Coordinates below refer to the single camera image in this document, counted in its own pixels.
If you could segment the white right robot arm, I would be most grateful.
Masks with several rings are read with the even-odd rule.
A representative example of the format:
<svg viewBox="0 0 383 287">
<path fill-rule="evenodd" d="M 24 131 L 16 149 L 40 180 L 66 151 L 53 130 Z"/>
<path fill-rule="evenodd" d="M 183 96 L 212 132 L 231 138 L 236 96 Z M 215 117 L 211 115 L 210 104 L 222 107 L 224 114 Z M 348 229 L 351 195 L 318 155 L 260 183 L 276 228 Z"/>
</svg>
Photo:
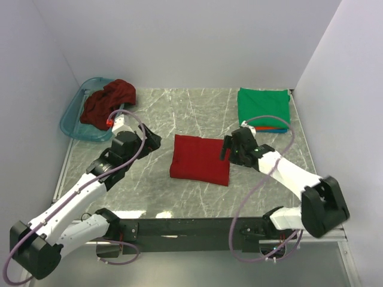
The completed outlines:
<svg viewBox="0 0 383 287">
<path fill-rule="evenodd" d="M 350 218 L 338 181 L 310 173 L 284 158 L 267 144 L 259 145 L 255 133 L 241 127 L 223 139 L 220 159 L 253 168 L 290 190 L 298 207 L 276 207 L 262 217 L 261 234 L 277 238 L 284 230 L 305 230 L 315 238 L 323 237 Z"/>
</svg>

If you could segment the orange folded t shirt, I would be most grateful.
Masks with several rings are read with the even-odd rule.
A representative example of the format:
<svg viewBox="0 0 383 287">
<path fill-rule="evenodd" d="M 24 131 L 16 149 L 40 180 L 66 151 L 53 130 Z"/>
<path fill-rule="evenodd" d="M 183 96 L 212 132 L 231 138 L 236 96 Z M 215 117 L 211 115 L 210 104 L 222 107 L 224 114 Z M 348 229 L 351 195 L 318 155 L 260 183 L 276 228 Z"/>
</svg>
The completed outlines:
<svg viewBox="0 0 383 287">
<path fill-rule="evenodd" d="M 279 127 L 270 127 L 270 126 L 256 126 L 255 129 L 257 131 L 275 131 L 275 130 L 285 130 L 284 128 Z"/>
</svg>

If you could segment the bright red t shirt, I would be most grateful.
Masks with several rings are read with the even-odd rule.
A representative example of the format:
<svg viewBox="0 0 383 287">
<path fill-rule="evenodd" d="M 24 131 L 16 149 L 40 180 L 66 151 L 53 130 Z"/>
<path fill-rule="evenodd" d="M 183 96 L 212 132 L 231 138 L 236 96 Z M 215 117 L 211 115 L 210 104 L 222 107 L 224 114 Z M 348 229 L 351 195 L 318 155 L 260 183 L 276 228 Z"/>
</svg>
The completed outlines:
<svg viewBox="0 0 383 287">
<path fill-rule="evenodd" d="M 228 152 L 220 159 L 223 143 L 222 139 L 175 135 L 170 177 L 228 186 L 230 161 Z"/>
</svg>

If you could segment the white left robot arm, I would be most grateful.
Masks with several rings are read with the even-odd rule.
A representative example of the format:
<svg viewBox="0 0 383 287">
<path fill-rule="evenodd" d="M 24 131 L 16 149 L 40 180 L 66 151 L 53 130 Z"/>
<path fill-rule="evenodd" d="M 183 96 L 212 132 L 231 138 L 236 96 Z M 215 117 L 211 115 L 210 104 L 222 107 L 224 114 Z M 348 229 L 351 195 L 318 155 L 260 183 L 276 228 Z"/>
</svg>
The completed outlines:
<svg viewBox="0 0 383 287">
<path fill-rule="evenodd" d="M 159 135 L 145 124 L 139 128 L 141 136 L 126 126 L 115 129 L 111 146 L 102 151 L 61 199 L 27 224 L 18 221 L 11 227 L 11 257 L 32 277 L 47 277 L 63 257 L 86 241 L 98 237 L 113 240 L 119 235 L 120 219 L 107 209 L 82 223 L 73 225 L 72 221 L 123 179 L 135 160 L 160 148 Z"/>
</svg>

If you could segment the dark red t shirt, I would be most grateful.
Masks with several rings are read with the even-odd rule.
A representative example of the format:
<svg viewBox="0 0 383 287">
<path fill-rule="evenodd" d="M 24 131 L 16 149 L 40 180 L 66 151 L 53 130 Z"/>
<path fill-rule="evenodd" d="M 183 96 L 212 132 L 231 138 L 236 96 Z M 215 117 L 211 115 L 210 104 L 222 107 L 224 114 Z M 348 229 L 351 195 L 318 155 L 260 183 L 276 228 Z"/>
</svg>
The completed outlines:
<svg viewBox="0 0 383 287">
<path fill-rule="evenodd" d="M 106 131 L 110 128 L 107 123 L 110 113 L 125 103 L 136 105 L 136 89 L 125 80 L 114 80 L 88 97 L 84 103 L 80 123 Z"/>
</svg>

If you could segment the blue transparent plastic bin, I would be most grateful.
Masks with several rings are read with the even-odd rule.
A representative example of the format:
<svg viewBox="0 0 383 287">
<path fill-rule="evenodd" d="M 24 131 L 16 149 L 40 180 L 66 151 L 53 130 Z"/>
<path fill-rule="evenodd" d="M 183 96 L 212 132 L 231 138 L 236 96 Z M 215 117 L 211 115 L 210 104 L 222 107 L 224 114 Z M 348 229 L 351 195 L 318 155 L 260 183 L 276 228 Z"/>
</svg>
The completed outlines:
<svg viewBox="0 0 383 287">
<path fill-rule="evenodd" d="M 99 130 L 91 124 L 80 122 L 85 101 L 94 92 L 102 90 L 104 86 L 112 81 L 114 79 L 94 77 L 82 83 L 60 120 L 60 129 L 65 135 L 79 141 L 88 142 L 106 142 L 112 138 L 111 129 Z"/>
</svg>

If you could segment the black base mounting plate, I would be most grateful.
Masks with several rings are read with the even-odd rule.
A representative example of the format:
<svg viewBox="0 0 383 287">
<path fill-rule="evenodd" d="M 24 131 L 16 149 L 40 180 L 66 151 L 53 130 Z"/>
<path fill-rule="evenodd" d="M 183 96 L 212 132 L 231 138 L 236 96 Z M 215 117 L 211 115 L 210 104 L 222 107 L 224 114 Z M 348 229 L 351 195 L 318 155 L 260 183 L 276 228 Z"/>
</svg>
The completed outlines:
<svg viewBox="0 0 383 287">
<path fill-rule="evenodd" d="M 232 218 L 122 219 L 114 234 L 97 241 L 131 243 L 141 252 L 226 251 Z M 277 230 L 262 217 L 238 218 L 233 232 L 234 250 L 259 252 L 261 240 L 287 239 L 293 230 Z"/>
</svg>

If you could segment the green folded t shirt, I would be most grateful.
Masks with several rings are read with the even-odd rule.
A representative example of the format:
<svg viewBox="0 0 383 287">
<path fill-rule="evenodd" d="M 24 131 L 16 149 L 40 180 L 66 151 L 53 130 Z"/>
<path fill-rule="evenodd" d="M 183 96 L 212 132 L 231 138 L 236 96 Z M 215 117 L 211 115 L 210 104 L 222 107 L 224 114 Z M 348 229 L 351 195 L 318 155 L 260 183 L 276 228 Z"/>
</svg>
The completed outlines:
<svg viewBox="0 0 383 287">
<path fill-rule="evenodd" d="M 289 90 L 251 90 L 240 88 L 237 94 L 239 125 L 254 117 L 272 115 L 290 124 L 290 91 Z M 248 123 L 256 126 L 270 126 L 289 129 L 288 126 L 274 118 L 258 118 Z"/>
</svg>

